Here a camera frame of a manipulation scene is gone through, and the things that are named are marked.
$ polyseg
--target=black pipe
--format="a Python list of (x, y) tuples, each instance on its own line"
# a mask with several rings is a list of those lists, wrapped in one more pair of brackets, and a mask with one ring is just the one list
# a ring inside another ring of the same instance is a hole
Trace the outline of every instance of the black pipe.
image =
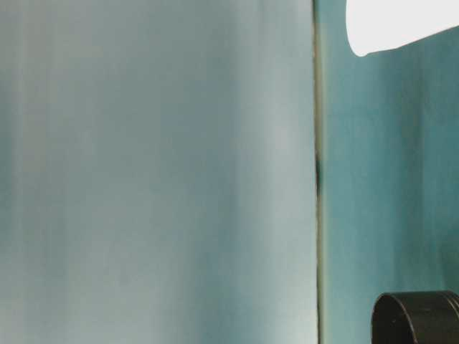
[(454, 292), (401, 292), (379, 296), (372, 344), (458, 344), (459, 297)]

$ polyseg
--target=white light fixture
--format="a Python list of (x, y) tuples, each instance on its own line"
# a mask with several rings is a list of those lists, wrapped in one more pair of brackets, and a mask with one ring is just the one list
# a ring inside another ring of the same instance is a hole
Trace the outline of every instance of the white light fixture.
[(347, 0), (346, 25), (352, 51), (365, 56), (459, 26), (459, 0)]

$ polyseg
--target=teal wall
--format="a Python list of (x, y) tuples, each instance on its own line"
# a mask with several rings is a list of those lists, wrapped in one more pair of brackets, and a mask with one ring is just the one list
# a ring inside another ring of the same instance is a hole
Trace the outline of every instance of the teal wall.
[(311, 18), (1, 1), (0, 342), (316, 339)]
[(345, 5), (316, 2), (322, 338), (368, 344), (378, 294), (459, 292), (459, 31), (359, 58)]

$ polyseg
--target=black cylindrical object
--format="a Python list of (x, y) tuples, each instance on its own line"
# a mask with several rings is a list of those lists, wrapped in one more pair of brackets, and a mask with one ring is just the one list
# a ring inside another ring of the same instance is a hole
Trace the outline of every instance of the black cylindrical object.
[(372, 344), (458, 344), (454, 292), (382, 294), (373, 309)]

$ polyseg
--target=light blue surface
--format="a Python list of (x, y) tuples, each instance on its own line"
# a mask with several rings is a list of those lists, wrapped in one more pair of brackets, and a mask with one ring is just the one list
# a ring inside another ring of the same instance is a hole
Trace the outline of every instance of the light blue surface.
[(310, 7), (1, 2), (1, 343), (315, 341)]
[(378, 294), (459, 292), (459, 31), (359, 58), (345, 1), (316, 10), (322, 338), (368, 344)]

